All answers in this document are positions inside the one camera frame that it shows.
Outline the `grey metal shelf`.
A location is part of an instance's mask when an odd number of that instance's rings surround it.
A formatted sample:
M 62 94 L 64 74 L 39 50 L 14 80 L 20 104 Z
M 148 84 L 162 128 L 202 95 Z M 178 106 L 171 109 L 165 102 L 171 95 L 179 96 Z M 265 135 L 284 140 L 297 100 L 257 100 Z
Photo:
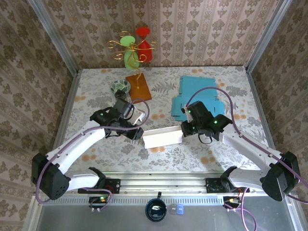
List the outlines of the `grey metal shelf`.
M 145 205 L 108 205 L 93 212 L 89 205 L 38 205 L 33 199 L 22 231 L 308 231 L 301 205 L 277 202 L 264 194 L 248 193 L 245 218 L 223 205 L 184 205 L 183 215 L 169 212 L 151 222 Z

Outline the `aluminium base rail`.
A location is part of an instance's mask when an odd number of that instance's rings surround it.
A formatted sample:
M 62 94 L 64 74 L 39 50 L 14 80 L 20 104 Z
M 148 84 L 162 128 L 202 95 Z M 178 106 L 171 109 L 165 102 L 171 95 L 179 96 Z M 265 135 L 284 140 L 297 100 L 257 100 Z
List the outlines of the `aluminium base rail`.
M 248 187 L 260 191 L 261 171 L 237 169 L 234 176 L 208 172 L 180 172 L 180 173 L 111 173 L 77 174 L 65 176 L 45 176 L 42 179 L 33 177 L 32 182 L 38 192 L 44 192 L 50 199 L 56 200 L 69 191 L 85 189 L 99 191 L 93 187 L 99 180 L 120 179 L 120 193 L 154 193 L 162 191 L 168 194 L 200 194 L 207 193 L 205 178 L 228 179 L 235 187 Z

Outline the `white paper box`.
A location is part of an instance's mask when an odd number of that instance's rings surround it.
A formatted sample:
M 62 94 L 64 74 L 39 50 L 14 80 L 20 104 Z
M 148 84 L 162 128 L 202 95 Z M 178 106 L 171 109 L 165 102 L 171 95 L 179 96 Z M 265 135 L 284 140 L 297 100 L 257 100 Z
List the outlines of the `white paper box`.
M 151 149 L 182 143 L 182 136 L 181 127 L 172 126 L 145 131 L 142 139 L 145 149 Z

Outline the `red wine glass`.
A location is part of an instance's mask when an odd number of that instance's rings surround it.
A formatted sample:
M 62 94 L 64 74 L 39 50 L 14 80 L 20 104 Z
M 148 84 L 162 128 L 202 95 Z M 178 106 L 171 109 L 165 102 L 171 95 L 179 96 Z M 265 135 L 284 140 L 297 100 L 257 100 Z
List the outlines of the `red wine glass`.
M 140 62 L 148 63 L 153 59 L 152 47 L 146 41 L 147 36 L 150 34 L 150 29 L 148 27 L 139 27 L 136 29 L 136 34 L 142 39 L 138 45 L 138 59 Z

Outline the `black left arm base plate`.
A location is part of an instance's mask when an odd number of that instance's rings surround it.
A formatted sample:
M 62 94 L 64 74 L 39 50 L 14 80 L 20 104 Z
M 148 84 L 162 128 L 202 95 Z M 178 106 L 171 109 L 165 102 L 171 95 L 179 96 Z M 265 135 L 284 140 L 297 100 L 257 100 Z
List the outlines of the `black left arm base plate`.
M 104 179 L 99 180 L 98 183 L 93 187 L 94 189 L 100 189 L 99 191 L 87 191 L 85 189 L 78 189 L 79 194 L 99 194 L 99 193 L 107 193 L 102 189 L 109 190 L 111 194 L 119 194 L 120 193 L 121 180 L 120 179 Z

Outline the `leaf pattern bowl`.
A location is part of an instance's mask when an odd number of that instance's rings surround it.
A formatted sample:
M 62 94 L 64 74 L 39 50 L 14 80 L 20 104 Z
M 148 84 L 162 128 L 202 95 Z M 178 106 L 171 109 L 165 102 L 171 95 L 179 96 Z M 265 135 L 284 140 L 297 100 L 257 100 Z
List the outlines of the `leaf pattern bowl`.
M 122 90 L 125 94 L 130 92 L 131 85 L 125 79 L 116 80 L 111 84 L 110 90 L 112 93 L 116 93 L 118 90 Z

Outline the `floral tablecloth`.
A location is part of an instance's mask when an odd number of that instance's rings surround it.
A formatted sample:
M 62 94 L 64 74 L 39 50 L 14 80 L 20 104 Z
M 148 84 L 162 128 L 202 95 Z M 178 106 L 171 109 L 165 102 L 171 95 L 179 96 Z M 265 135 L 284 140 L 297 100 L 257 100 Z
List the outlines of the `floral tablecloth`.
M 178 125 L 171 116 L 171 103 L 179 93 L 181 76 L 208 77 L 215 79 L 220 88 L 218 97 L 224 103 L 225 115 L 234 112 L 239 129 L 266 143 L 243 67 L 148 67 L 142 71 L 152 95 L 147 103 L 137 104 L 137 108 L 150 111 L 144 130 Z M 65 138 L 71 138 L 82 129 L 95 111 L 114 105 L 111 84 L 130 75 L 132 71 L 125 68 L 82 70 Z M 111 137 L 91 146 L 69 170 L 84 173 L 89 167 L 96 167 L 102 172 L 223 171 L 231 166 L 257 169 L 235 149 L 217 141 L 208 142 L 205 137 L 199 140 L 198 136 L 190 136 L 180 144 L 145 149 L 142 140 Z

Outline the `aluminium corner post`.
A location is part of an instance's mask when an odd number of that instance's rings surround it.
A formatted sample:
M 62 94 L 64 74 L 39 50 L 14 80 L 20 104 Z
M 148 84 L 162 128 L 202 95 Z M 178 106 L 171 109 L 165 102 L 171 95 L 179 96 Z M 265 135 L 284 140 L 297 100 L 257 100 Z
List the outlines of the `aluminium corner post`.
M 275 31 L 277 30 L 279 24 L 281 23 L 284 15 L 289 9 L 292 0 L 279 0 L 275 10 L 273 11 L 271 18 L 269 19 L 264 31 L 262 32 L 260 39 L 252 52 L 250 59 L 245 66 L 246 72 L 251 74 L 256 67 L 259 59 L 261 58 L 263 52 L 268 46 L 271 38 L 273 37 Z
M 41 24 L 49 35 L 51 41 L 53 42 L 55 48 L 60 54 L 62 60 L 64 61 L 66 67 L 70 71 L 73 77 L 78 74 L 79 68 L 75 64 L 64 40 L 61 37 L 60 31 L 57 29 L 55 23 L 53 22 L 51 15 L 48 13 L 46 7 L 42 0 L 28 0 L 29 4 L 33 8 L 35 14 L 38 16 Z

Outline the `blue paper box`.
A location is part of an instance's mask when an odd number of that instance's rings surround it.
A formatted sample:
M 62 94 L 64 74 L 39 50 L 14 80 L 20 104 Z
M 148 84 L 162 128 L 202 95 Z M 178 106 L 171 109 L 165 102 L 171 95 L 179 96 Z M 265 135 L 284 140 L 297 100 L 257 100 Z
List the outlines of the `blue paper box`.
M 213 116 L 224 114 L 224 103 L 218 99 L 216 89 L 204 90 L 190 100 L 198 90 L 205 87 L 215 88 L 216 86 L 216 81 L 213 78 L 181 76 L 179 95 L 172 100 L 171 116 L 176 121 L 185 121 L 187 117 L 181 110 L 186 103 L 192 104 L 195 101 L 201 101 Z

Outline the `aluminium table side rail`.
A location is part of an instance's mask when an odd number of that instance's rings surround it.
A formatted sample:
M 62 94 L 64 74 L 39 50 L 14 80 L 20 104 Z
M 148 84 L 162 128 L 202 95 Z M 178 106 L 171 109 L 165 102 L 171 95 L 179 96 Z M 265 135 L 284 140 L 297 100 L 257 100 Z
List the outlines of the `aluminium table side rail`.
M 255 157 L 253 157 L 251 160 L 261 170 L 261 175 L 265 176 L 270 170 L 270 164 L 277 163 L 277 160 L 275 160 L 273 157 L 280 158 L 279 154 L 281 152 L 276 151 L 252 75 L 248 74 L 247 72 L 245 73 L 247 75 L 250 89 L 257 107 L 258 115 L 260 117 L 259 120 L 262 125 L 266 143 L 261 142 L 259 139 L 253 138 L 247 132 L 244 132 L 244 136 L 253 143 L 253 154 Z
M 75 101 L 76 93 L 79 87 L 79 82 L 81 79 L 82 70 L 79 70 L 77 74 L 73 77 L 72 84 L 69 90 L 69 94 L 67 96 L 67 100 L 65 103 L 65 107 L 63 110 L 63 114 L 60 120 L 60 124 L 56 133 L 54 145 L 53 145 L 53 151 L 54 153 L 51 154 L 52 157 L 58 158 L 58 152 L 61 150 L 61 145 L 64 142 L 66 130 L 68 127 L 69 118 L 71 115 L 71 111 L 73 108 L 73 104 Z

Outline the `green wine glass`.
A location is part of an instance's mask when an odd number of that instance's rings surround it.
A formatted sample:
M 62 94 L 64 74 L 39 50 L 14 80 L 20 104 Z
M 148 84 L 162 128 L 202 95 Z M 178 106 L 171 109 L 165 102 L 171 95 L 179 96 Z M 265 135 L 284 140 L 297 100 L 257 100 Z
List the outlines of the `green wine glass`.
M 126 47 L 124 52 L 125 67 L 130 70 L 139 68 L 139 58 L 135 48 L 135 38 L 133 36 L 124 36 L 120 40 L 120 44 Z

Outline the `dark blue mug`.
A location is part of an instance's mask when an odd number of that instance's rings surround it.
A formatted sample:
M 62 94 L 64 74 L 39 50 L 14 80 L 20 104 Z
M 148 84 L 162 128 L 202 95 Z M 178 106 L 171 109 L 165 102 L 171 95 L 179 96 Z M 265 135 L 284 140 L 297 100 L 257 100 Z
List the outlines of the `dark blue mug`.
M 161 198 L 162 192 L 158 192 L 157 197 L 151 199 L 145 207 L 146 217 L 152 222 L 162 221 L 167 214 L 167 206 Z

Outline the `small circuit board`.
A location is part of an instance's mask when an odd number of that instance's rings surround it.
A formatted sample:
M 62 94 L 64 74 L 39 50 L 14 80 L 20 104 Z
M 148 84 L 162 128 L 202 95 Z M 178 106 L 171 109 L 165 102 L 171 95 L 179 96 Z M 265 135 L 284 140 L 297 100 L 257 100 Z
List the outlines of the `small circuit board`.
M 229 197 L 229 196 L 223 197 L 223 206 L 225 208 L 228 209 L 239 208 L 241 203 L 242 201 L 237 197 Z
M 91 210 L 101 210 L 107 204 L 109 196 L 95 196 L 89 198 L 89 207 Z

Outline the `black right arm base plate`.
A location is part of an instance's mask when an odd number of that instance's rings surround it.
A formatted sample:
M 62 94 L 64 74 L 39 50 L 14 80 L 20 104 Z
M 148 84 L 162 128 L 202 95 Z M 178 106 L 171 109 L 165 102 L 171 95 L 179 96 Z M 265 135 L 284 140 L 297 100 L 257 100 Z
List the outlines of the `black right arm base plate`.
M 237 188 L 228 179 L 205 178 L 205 187 L 207 193 L 239 193 L 245 190 L 245 187 Z

